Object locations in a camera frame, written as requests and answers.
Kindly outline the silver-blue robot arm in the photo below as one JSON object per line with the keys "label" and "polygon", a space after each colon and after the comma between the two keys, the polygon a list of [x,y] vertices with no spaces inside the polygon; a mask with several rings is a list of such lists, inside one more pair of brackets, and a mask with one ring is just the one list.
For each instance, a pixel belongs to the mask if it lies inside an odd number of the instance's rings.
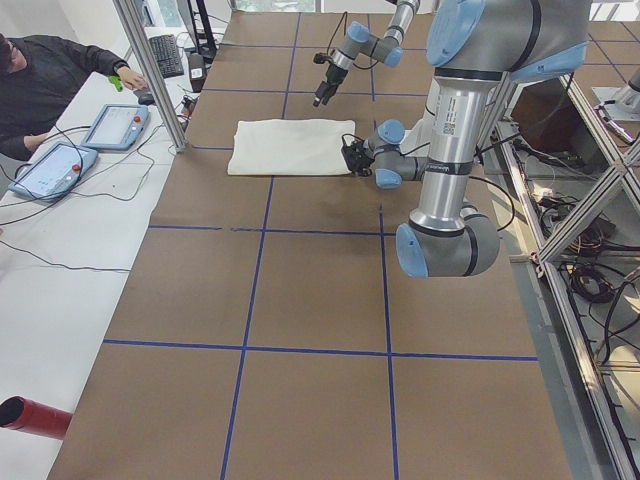
{"label": "silver-blue robot arm", "polygon": [[469,203],[488,95],[504,75],[516,83],[557,78],[584,62],[588,1],[444,1],[431,25],[427,60],[439,87],[428,151],[402,152],[403,125],[388,120],[344,144],[350,171],[372,169],[381,188],[421,180],[419,204],[396,230],[398,261],[410,277],[466,277],[486,271],[500,247],[496,227]]}
{"label": "silver-blue robot arm", "polygon": [[402,0],[391,1],[391,4],[395,6],[395,12],[381,37],[357,21],[346,25],[347,13],[343,13],[344,19],[338,23],[345,27],[342,43],[334,49],[328,46],[324,53],[314,55],[314,63],[328,65],[325,79],[314,93],[314,107],[329,102],[352,68],[369,70],[380,63],[390,67],[399,64],[403,55],[401,45],[421,2]]}

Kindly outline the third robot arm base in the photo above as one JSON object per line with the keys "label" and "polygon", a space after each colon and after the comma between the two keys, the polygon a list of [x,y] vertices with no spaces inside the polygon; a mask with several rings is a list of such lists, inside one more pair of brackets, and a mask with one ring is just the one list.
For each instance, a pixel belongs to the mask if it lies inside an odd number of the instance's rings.
{"label": "third robot arm base", "polygon": [[639,120],[639,70],[622,87],[593,87],[596,112],[609,124]]}

